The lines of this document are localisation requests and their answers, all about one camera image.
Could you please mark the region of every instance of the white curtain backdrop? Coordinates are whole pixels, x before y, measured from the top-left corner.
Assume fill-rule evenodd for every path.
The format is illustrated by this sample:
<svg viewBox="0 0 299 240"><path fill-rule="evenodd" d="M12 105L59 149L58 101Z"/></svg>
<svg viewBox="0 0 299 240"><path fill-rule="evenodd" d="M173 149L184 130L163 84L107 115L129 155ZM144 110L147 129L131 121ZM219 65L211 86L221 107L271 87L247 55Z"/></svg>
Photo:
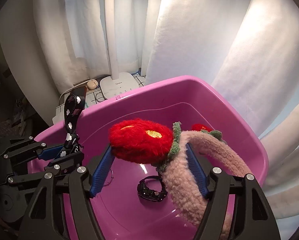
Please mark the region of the white curtain backdrop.
<svg viewBox="0 0 299 240"><path fill-rule="evenodd" d="M114 0L120 72L146 84L180 75L211 84L268 153L264 190L282 234L299 225L299 9L292 0ZM33 0L59 90L110 74L104 0Z"/></svg>

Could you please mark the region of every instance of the lamp base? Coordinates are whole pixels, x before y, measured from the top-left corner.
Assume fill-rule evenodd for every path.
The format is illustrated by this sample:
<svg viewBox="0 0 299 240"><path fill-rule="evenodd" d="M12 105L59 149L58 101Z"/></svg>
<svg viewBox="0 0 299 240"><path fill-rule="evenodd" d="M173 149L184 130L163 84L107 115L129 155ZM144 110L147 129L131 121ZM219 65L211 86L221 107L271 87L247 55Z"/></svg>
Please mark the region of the lamp base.
<svg viewBox="0 0 299 240"><path fill-rule="evenodd" d="M133 76L127 72L120 73L116 80L112 80L111 76L103 78L99 85L106 99L139 87Z"/></svg>

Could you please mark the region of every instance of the fuzzy headband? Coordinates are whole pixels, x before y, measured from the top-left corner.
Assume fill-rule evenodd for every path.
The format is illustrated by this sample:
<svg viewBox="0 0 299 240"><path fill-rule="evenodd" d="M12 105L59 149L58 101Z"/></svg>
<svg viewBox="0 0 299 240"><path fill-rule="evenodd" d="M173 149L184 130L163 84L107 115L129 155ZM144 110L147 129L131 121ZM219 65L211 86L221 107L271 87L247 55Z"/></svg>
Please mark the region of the fuzzy headband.
<svg viewBox="0 0 299 240"><path fill-rule="evenodd" d="M181 132L179 122L173 124L171 131L163 125L136 119L114 125L109 139L117 158L156 166L175 206L186 220L198 226L208 201L188 167L186 144L191 143L195 152L213 157L235 176L251 173L221 137L221 132L198 124L192 131ZM230 226L231 215L227 214L220 239L226 239Z"/></svg>

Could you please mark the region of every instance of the silver bolt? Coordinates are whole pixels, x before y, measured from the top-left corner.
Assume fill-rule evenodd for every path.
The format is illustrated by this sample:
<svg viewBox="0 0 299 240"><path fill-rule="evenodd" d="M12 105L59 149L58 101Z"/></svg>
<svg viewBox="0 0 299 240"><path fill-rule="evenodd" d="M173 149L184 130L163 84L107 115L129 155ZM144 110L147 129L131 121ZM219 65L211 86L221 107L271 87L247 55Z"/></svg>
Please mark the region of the silver bolt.
<svg viewBox="0 0 299 240"><path fill-rule="evenodd" d="M214 168L213 168L213 172L216 173L216 174L219 174L219 173L222 172L222 169L219 168L219 167L214 167Z"/></svg>
<svg viewBox="0 0 299 240"><path fill-rule="evenodd" d="M86 171L86 167L84 167L84 166L80 166L77 168L77 172L79 172L79 173L83 173L85 171Z"/></svg>
<svg viewBox="0 0 299 240"><path fill-rule="evenodd" d="M53 176L53 174L51 174L50 172L45 173L44 178L45 179L50 179Z"/></svg>
<svg viewBox="0 0 299 240"><path fill-rule="evenodd" d="M249 179L249 180L254 180L255 179L253 174L247 174L246 178Z"/></svg>

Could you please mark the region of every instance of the metal ring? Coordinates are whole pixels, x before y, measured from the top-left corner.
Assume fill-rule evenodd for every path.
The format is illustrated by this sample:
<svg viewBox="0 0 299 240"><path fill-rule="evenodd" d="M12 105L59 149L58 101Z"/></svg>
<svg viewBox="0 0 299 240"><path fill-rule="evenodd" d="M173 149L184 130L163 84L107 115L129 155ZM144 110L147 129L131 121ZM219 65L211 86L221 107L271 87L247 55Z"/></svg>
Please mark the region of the metal ring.
<svg viewBox="0 0 299 240"><path fill-rule="evenodd" d="M111 178L110 178L110 182L104 184L103 187L106 187L106 186L108 186L109 184L111 184L111 182L112 182L112 180L113 180L113 178L114 178L114 172L113 172L113 170L110 169L110 171L112 172L112 176L111 176Z"/></svg>

